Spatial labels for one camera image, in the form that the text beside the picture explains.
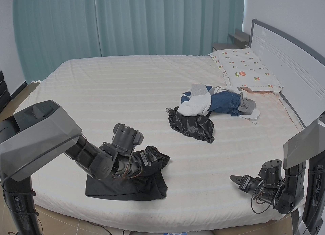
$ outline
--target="tiled floor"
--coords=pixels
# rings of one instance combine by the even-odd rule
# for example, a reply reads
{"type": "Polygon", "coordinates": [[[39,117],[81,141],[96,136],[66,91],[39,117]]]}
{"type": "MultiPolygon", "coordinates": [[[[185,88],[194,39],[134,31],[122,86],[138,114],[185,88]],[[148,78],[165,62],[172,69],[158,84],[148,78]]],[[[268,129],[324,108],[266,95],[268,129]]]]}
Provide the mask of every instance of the tiled floor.
{"type": "MultiPolygon", "coordinates": [[[[12,100],[0,113],[0,121],[11,116],[18,106],[27,96],[38,86],[39,83],[29,84],[18,96],[12,100]]],[[[84,220],[65,216],[49,211],[40,206],[35,207],[39,212],[39,220],[42,223],[44,234],[46,235],[107,235],[102,227],[94,226],[84,220]]],[[[106,227],[112,235],[123,235],[123,230],[106,227]]],[[[5,205],[3,196],[0,195],[0,235],[7,235],[9,231],[16,233],[16,227],[11,218],[8,207],[5,205]]],[[[130,231],[125,231],[124,235],[129,235],[130,231]]],[[[232,227],[215,230],[215,235],[273,235],[273,234],[292,234],[292,224],[290,214],[281,221],[269,221],[266,224],[256,224],[241,227],[232,227]]]]}

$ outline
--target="wall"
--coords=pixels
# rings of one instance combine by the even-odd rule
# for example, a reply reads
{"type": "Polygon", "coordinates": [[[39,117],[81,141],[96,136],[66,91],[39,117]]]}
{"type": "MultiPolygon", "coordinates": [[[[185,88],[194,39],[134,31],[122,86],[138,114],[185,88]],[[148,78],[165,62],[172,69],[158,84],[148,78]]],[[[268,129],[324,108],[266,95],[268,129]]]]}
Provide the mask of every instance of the wall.
{"type": "Polygon", "coordinates": [[[304,42],[325,56],[325,0],[245,0],[243,31],[256,18],[304,42]]]}
{"type": "Polygon", "coordinates": [[[10,94],[25,81],[15,42],[12,1],[0,0],[0,70],[10,94]]]}

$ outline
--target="white headboard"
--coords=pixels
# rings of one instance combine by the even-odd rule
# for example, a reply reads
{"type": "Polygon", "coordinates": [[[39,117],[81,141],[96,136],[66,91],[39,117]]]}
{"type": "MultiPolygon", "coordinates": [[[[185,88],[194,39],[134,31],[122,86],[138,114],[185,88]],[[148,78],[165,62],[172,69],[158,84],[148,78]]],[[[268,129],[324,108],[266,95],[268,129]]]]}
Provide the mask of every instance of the white headboard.
{"type": "Polygon", "coordinates": [[[253,19],[249,46],[282,83],[283,98],[305,126],[325,111],[323,56],[298,39],[256,19],[253,19]]]}

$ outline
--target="white bed sheet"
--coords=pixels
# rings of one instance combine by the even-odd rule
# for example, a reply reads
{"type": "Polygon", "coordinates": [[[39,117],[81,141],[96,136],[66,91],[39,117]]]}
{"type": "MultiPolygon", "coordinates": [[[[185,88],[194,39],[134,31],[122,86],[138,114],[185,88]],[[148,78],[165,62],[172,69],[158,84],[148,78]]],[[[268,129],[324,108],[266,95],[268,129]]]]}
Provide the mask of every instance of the white bed sheet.
{"type": "MultiPolygon", "coordinates": [[[[283,143],[298,133],[298,119],[278,95],[248,93],[261,111],[257,125],[212,113],[212,144],[185,137],[170,128],[165,108],[177,106],[180,94],[192,83],[225,85],[209,56],[120,56],[63,63],[17,111],[52,99],[96,146],[112,140],[116,123],[138,129],[144,141],[136,150],[152,145],[171,157],[162,170],[167,197],[150,202],[86,197],[87,174],[62,154],[32,175],[35,203],[83,220],[143,232],[221,229],[279,220],[282,215],[271,208],[254,214],[250,196],[229,177],[255,177],[262,163],[282,159],[283,143]]],[[[264,207],[254,205],[257,211],[264,207]]]]}

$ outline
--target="black satin garment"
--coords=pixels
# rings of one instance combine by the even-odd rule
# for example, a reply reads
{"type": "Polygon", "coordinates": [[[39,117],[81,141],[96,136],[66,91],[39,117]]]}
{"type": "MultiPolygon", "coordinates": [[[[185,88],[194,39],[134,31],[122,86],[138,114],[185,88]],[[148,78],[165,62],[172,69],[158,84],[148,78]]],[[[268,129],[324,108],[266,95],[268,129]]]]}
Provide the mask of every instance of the black satin garment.
{"type": "Polygon", "coordinates": [[[87,176],[86,196],[108,200],[139,200],[149,201],[165,198],[167,185],[161,174],[170,157],[158,151],[156,147],[147,146],[146,152],[153,153],[157,160],[144,166],[143,172],[130,179],[107,177],[95,180],[87,176]]]}
{"type": "Polygon", "coordinates": [[[175,109],[166,109],[169,125],[172,129],[182,133],[187,137],[193,137],[197,140],[205,140],[208,143],[214,141],[214,125],[208,117],[203,115],[183,116],[175,109]]]}

